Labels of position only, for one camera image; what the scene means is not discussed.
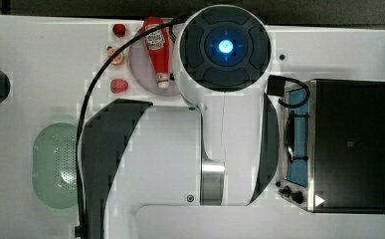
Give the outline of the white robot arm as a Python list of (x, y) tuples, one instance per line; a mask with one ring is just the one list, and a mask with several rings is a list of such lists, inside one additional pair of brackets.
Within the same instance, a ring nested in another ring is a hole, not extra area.
[(117, 99), (83, 126), (81, 239), (138, 239), (145, 206), (248, 206), (278, 167), (264, 23), (229, 5), (190, 16), (173, 47), (179, 107)]

